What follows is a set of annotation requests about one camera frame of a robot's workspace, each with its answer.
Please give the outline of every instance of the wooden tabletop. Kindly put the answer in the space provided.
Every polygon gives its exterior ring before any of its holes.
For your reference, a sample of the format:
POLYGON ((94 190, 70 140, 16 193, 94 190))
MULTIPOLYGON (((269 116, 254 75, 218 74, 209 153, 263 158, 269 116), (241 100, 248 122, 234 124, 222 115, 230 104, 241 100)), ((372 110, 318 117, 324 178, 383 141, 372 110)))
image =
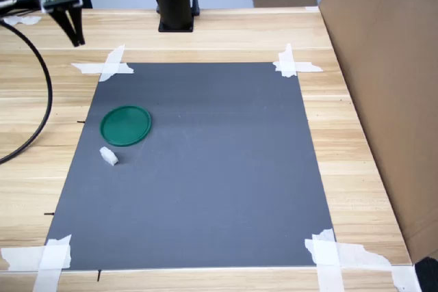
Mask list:
MULTIPOLYGON (((298 78, 338 242, 361 244, 393 265, 410 263, 318 11, 204 10, 192 34, 160 34, 158 22, 152 11, 88 10, 83 14, 87 44, 76 49, 47 16, 36 25, 16 26, 46 61, 54 100, 38 139, 0 165, 0 248, 44 244, 52 219, 44 213, 55 211, 83 126, 77 121, 85 120, 99 78, 81 74, 71 63, 103 63, 122 44, 124 62, 275 62, 290 43, 297 62, 312 62, 324 71, 298 78)), ((18 37, 0 29, 0 157, 35 131, 46 104, 35 56, 18 37)), ((7 268, 0 258, 0 269, 7 268)), ((34 276, 3 273, 0 285, 31 291, 34 276)), ((345 269, 343 277, 346 291, 395 291, 387 272, 345 269)), ((94 271, 64 272, 59 285, 59 291, 184 289, 319 291, 315 267, 107 271, 99 282, 94 271)))

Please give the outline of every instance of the black mount bracket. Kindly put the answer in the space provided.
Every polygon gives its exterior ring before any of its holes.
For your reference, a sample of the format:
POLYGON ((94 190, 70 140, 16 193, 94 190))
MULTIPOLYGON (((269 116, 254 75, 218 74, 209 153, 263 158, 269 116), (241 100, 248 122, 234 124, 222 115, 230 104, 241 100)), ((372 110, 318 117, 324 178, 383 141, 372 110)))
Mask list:
POLYGON ((159 32, 193 32, 194 17, 199 16, 198 0, 157 0, 161 19, 159 32))

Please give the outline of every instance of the small white object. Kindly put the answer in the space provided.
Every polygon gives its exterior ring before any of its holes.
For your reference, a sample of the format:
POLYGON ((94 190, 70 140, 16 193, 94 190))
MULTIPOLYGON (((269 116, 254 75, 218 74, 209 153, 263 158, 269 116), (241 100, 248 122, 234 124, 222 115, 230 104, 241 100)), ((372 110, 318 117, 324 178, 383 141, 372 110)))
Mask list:
POLYGON ((110 165, 114 166, 118 162, 117 156, 110 149, 102 147, 100 151, 102 158, 110 165))

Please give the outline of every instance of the green lid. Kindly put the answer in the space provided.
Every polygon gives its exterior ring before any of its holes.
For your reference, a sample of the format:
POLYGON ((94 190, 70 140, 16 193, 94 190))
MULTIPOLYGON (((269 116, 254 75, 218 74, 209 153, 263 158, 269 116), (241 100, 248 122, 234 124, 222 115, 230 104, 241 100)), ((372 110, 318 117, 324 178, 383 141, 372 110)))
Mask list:
POLYGON ((113 146, 130 146, 146 137, 151 129, 151 115, 138 106, 117 107, 103 118, 101 135, 113 146))

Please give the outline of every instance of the green plastic lid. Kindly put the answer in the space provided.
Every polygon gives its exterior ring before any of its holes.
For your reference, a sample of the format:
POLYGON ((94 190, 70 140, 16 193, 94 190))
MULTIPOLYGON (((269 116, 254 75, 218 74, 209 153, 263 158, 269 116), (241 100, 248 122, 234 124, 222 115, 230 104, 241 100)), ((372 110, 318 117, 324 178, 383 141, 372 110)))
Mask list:
POLYGON ((101 135, 113 146, 130 146, 146 137, 151 129, 151 115, 141 107, 117 107, 102 119, 101 135))

